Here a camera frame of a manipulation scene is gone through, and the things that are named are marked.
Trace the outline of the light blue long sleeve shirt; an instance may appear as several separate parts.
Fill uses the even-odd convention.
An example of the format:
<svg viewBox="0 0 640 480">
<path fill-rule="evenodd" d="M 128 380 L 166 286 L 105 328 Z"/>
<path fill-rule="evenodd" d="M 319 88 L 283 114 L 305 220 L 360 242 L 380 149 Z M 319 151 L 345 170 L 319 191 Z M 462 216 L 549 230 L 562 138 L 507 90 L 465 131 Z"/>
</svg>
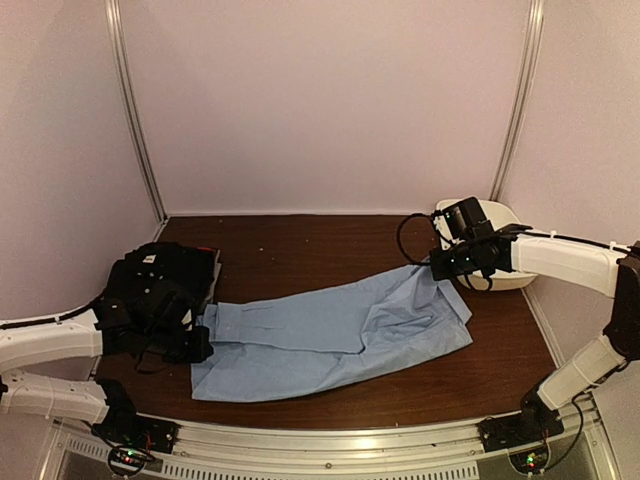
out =
<svg viewBox="0 0 640 480">
<path fill-rule="evenodd" d="M 258 403 L 400 371 L 469 346 L 472 316 L 449 281 L 403 266 L 353 283 L 244 304 L 199 318 L 214 353 L 191 368 L 191 397 Z"/>
</svg>

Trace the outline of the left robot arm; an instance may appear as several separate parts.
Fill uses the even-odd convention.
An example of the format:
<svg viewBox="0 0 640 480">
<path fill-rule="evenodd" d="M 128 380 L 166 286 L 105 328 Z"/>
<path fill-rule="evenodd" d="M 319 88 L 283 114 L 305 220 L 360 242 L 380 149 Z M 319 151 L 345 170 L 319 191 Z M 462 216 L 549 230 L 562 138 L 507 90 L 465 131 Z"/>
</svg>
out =
<svg viewBox="0 0 640 480">
<path fill-rule="evenodd" d="M 170 280 L 153 286 L 106 288 L 76 310 L 1 324 L 1 411 L 63 417 L 137 442 L 144 424 L 115 380 L 74 381 L 33 374 L 28 367 L 73 358 L 147 354 L 169 365 L 212 355 L 208 330 L 195 323 L 212 299 L 210 286 L 188 289 Z"/>
</svg>

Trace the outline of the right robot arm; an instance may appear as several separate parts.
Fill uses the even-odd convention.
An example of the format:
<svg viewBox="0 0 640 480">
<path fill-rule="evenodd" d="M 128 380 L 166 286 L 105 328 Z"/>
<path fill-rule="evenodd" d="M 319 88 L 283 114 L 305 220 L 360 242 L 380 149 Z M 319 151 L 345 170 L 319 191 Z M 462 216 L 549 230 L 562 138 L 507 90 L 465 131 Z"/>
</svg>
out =
<svg viewBox="0 0 640 480">
<path fill-rule="evenodd" d="M 639 358 L 639 246 L 545 231 L 475 197 L 442 200 L 430 220 L 437 280 L 472 288 L 522 286 L 556 369 L 504 421 L 530 442 L 558 429 L 558 412 Z"/>
</svg>

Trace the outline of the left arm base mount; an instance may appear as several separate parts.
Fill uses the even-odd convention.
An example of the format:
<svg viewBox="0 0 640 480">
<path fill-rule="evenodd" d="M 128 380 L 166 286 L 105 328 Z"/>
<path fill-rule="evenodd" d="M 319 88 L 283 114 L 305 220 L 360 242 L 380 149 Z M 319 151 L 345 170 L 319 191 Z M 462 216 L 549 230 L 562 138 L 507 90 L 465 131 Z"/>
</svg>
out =
<svg viewBox="0 0 640 480">
<path fill-rule="evenodd" d="M 140 415 L 131 404 L 109 406 L 105 418 L 92 425 L 96 436 L 114 444 L 165 454 L 173 452 L 178 430 L 177 423 Z"/>
</svg>

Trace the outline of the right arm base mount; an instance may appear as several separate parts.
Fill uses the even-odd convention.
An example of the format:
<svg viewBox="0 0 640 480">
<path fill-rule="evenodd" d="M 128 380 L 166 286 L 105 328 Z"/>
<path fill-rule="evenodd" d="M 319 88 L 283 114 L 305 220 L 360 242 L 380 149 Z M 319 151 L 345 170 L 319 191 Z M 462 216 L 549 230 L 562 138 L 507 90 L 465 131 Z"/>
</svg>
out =
<svg viewBox="0 0 640 480">
<path fill-rule="evenodd" d="M 477 424 L 486 452 L 511 449 L 559 435 L 564 425 L 557 410 L 540 400 L 525 400 L 519 413 L 488 417 Z"/>
</svg>

